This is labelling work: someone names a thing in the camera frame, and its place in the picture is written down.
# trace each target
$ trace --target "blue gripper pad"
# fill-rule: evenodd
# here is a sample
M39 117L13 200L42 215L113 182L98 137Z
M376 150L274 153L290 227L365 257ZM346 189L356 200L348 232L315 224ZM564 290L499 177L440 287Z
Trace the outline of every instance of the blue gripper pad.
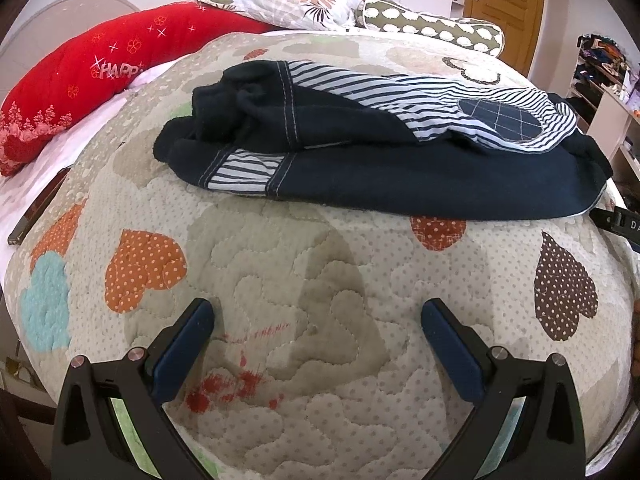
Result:
M477 406L484 398L484 383L476 360L433 302L424 304L420 322L460 397Z
M175 399L200 350L213 332L215 316L209 301L202 301L175 336L153 371L152 399L158 405Z

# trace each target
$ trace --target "wooden door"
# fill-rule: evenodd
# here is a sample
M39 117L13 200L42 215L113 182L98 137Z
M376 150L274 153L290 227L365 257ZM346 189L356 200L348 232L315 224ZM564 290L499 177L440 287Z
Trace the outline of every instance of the wooden door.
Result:
M465 16L500 25L506 38L500 59L529 73L538 44L545 0L465 0Z

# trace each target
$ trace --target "bed sheet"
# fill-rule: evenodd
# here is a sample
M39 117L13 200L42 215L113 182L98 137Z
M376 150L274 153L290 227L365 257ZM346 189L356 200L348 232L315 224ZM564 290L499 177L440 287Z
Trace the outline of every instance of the bed sheet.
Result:
M60 170L76 161L94 135L118 114L132 94L184 57L146 70L132 81L129 89L111 98L73 128L54 137L38 158L17 175L0 177L0 287L4 286L6 268L17 250L6 242L7 238L31 203Z
M459 222L227 196L153 159L166 121L190 113L193 89L243 60L530 86L495 58L426 40L232 34L130 100L9 266L9 313L50 394L73 355L121 358L194 297L209 298L216 332L166 410L220 479L421 478L469 412L419 325L424 301L441 297L489 345L567 357L596 453L628 400L638 270L623 239L587 216ZM600 206L614 201L606 192ZM597 292L568 338L537 313L548 265ZM68 294L44 301L53 285Z

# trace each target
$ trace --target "metal screw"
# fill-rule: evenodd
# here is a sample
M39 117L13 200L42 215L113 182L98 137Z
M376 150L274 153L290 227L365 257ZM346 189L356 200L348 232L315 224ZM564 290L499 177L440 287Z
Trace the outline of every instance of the metal screw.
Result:
M566 364L566 359L563 355L553 354L551 356L551 360L554 362L556 366L564 366Z
M506 348L502 348L501 346L494 346L493 348L491 348L491 355L499 361L504 361L507 357L509 357L509 352L507 352Z
M145 349L140 348L139 346L132 348L127 353L127 357L130 361L140 361L145 356Z
M83 355L77 355L76 357L71 359L71 367L72 368L79 368L83 364L84 364L84 356Z

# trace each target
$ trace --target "pillow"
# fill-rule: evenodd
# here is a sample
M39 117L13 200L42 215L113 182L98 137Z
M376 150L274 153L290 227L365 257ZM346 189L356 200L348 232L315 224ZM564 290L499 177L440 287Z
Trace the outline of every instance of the pillow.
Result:
M283 28L343 30L354 27L360 0L200 0Z
M504 33L494 23L413 12L389 0L363 0L356 20L359 27L368 30L422 34L494 57L504 50Z
M197 2L101 23L57 48L11 90L0 112L0 174L34 160L50 139L122 92L147 68L200 50L229 32L274 27Z

